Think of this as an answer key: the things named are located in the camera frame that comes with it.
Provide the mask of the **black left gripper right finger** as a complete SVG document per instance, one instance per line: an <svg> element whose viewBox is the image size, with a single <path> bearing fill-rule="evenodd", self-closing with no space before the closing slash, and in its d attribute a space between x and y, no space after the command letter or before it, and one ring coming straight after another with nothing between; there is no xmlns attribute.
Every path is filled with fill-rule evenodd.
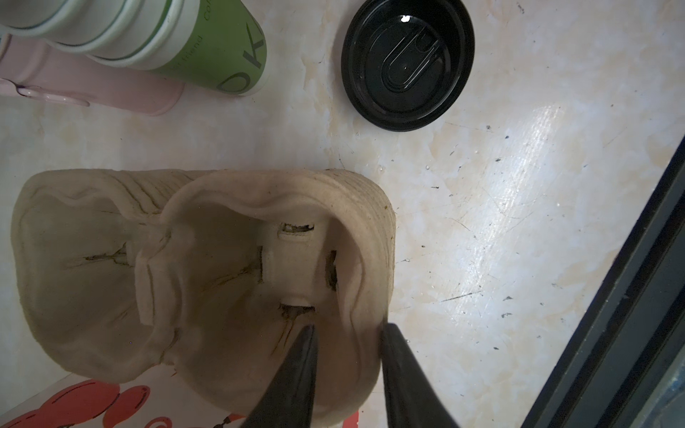
<svg viewBox="0 0 685 428"><path fill-rule="evenodd" d="M458 428L458 423L438 399L396 324L384 325L381 360L389 427Z"/></svg>

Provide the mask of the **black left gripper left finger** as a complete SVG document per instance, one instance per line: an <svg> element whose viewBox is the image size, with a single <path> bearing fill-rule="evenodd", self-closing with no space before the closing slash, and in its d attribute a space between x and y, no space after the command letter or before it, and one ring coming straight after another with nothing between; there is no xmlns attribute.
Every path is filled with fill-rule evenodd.
<svg viewBox="0 0 685 428"><path fill-rule="evenodd" d="M311 427L318 367L319 337L305 326L242 428Z"/></svg>

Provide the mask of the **red and white paper bag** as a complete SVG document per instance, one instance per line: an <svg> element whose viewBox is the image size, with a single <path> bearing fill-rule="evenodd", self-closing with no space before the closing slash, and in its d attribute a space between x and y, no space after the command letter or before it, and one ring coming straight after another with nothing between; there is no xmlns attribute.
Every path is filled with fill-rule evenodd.
<svg viewBox="0 0 685 428"><path fill-rule="evenodd" d="M239 427L244 419L214 407L162 366L120 384L71 374L1 415L1 426Z"/></svg>

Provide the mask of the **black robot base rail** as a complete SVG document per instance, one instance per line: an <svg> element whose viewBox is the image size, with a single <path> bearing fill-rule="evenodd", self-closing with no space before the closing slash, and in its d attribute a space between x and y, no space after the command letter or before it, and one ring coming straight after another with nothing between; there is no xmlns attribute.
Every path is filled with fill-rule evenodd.
<svg viewBox="0 0 685 428"><path fill-rule="evenodd" d="M652 426L684 398L684 147L678 146L525 427Z"/></svg>

